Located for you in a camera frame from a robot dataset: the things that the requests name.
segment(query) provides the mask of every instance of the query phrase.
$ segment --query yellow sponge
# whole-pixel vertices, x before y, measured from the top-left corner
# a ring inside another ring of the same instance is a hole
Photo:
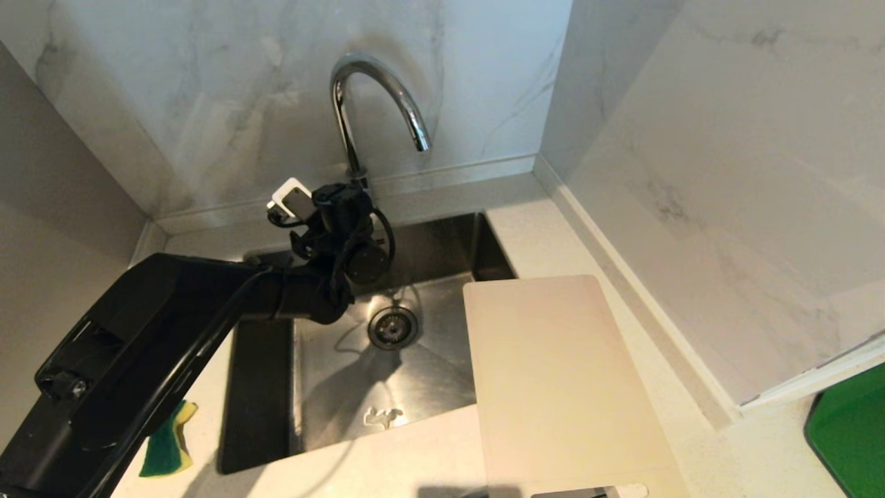
[[[139,476],[161,478],[181,472],[194,464],[184,444],[184,424],[196,413],[194,403],[181,400],[178,408],[148,438],[148,452]]]

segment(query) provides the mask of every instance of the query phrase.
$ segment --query kitchen sink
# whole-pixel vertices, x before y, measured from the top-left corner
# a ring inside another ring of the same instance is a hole
[[[483,214],[394,227],[396,257],[331,325],[234,332],[219,471],[227,474],[476,402],[462,287],[514,278]],[[291,253],[259,256],[290,264]]]

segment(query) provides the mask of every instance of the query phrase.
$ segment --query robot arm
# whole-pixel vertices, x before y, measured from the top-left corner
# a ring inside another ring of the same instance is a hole
[[[37,371],[41,396],[0,455],[0,493],[109,496],[237,322],[336,321],[353,301],[348,278],[381,276],[393,240],[388,230],[385,252],[372,239],[372,213],[388,224],[358,184],[327,185],[312,203],[308,230],[290,234],[302,266],[155,254],[123,274]]]

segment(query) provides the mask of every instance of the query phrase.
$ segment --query faucet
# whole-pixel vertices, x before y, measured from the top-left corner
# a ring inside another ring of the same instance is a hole
[[[345,55],[335,64],[332,70],[332,80],[329,83],[332,91],[332,103],[335,105],[335,116],[338,118],[338,128],[341,130],[341,139],[344,141],[344,150],[347,152],[347,161],[350,163],[348,174],[351,179],[366,186],[366,169],[359,163],[357,149],[353,143],[353,131],[347,119],[347,109],[344,106],[344,83],[354,73],[362,73],[377,81],[390,94],[412,134],[412,141],[418,152],[430,149],[430,136],[421,111],[409,95],[409,90],[384,66],[377,58],[361,53]]]

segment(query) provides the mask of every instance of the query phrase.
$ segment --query white cutting board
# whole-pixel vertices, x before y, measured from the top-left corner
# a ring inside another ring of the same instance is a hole
[[[491,491],[689,496],[593,276],[468,284],[464,300]]]

